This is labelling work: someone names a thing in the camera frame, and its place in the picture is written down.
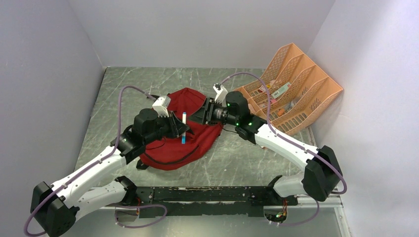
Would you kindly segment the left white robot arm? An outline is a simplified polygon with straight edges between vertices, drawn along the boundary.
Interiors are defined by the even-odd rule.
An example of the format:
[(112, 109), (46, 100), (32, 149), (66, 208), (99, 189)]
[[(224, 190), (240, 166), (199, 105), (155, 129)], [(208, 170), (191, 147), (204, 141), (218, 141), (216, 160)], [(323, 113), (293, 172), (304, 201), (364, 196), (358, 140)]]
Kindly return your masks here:
[(43, 234), (59, 237), (78, 220), (101, 207), (113, 203), (131, 205), (136, 201), (136, 185), (126, 177), (117, 178), (101, 188), (93, 185), (145, 153), (146, 146), (161, 139), (179, 138), (190, 132), (186, 114), (177, 117), (173, 111), (160, 115), (154, 109), (142, 109), (134, 123), (120, 131), (98, 156), (68, 176), (48, 184), (44, 181), (33, 189), (30, 217), (43, 228)]

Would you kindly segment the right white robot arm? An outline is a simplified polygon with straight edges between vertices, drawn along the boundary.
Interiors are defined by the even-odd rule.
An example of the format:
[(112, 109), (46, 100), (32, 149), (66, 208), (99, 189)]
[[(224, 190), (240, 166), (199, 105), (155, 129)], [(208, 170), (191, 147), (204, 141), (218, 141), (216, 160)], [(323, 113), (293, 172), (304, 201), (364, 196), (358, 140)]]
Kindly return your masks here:
[(274, 151), (302, 171), (273, 182), (273, 187), (266, 192), (271, 204), (279, 204), (285, 197), (294, 195), (325, 201), (343, 178), (332, 148), (305, 144), (274, 128), (250, 112), (247, 99), (238, 91), (228, 92), (222, 103), (207, 97), (188, 118), (204, 125), (232, 125), (242, 139)]

